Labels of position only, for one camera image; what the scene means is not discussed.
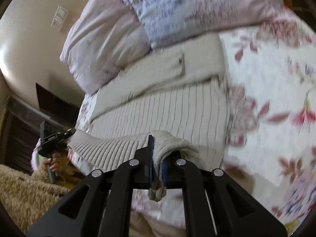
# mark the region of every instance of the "beige blanket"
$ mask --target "beige blanket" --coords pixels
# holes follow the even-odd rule
[[[13,222],[27,234],[29,227],[69,190],[45,183],[39,171],[32,176],[0,164],[0,201]],[[131,211],[130,237],[180,237],[185,230]]]
[[[156,50],[121,71],[98,91],[91,121],[143,93],[211,78],[225,79],[223,49],[219,35],[214,33]]]

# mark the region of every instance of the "pink pillow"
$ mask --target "pink pillow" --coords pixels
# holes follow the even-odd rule
[[[149,51],[150,42],[132,9],[121,0],[89,0],[68,33],[60,60],[78,85],[93,94]]]
[[[206,31],[271,19],[268,0],[124,0],[135,9],[151,46],[183,41]]]

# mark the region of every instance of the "plush fabric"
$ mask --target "plush fabric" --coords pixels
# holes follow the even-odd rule
[[[89,94],[150,50],[146,33],[121,0],[89,0],[72,26],[60,60]]]
[[[225,85],[214,79],[144,94],[100,115],[92,123],[95,101],[85,98],[76,128],[102,139],[165,130],[192,143],[210,171],[219,167],[223,158],[228,115],[226,92]],[[89,161],[76,153],[69,157],[80,171],[91,172]]]
[[[162,47],[215,29],[269,20],[267,0],[124,0],[135,9],[151,46]]]
[[[69,189],[45,183],[47,173],[36,171],[32,176],[0,164],[0,201],[20,228],[29,227],[57,203]]]

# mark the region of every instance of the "wall switch panel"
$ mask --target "wall switch panel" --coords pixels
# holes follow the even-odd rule
[[[60,5],[58,5],[57,11],[55,13],[55,16],[53,18],[51,27],[55,28],[56,31],[60,32],[61,28],[63,27],[63,24],[67,18],[69,11]]]

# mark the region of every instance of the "bed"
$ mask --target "bed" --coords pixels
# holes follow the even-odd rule
[[[225,81],[211,77],[145,92],[96,117],[97,104],[106,100],[101,95],[105,86],[85,96],[76,128],[104,139],[152,130],[166,130],[186,139],[200,151],[207,170],[222,167],[274,214],[291,235],[311,211],[316,198],[316,153],[310,140],[316,114],[311,109],[312,96],[308,97],[304,87],[314,85],[316,37],[283,6],[283,0],[271,1],[276,12],[273,23],[219,32]],[[291,6],[290,0],[284,1]],[[130,5],[137,11],[138,3],[133,0]],[[146,27],[145,24],[150,36],[152,29]],[[168,46],[175,39],[164,36],[149,41],[152,48],[157,48]],[[225,120],[219,118],[220,112]],[[308,145],[298,152],[298,144],[303,141]],[[84,174],[97,168],[75,152],[69,154],[69,159]],[[134,190],[132,209],[185,228],[181,190],[168,190],[160,202],[151,201],[147,191]]]

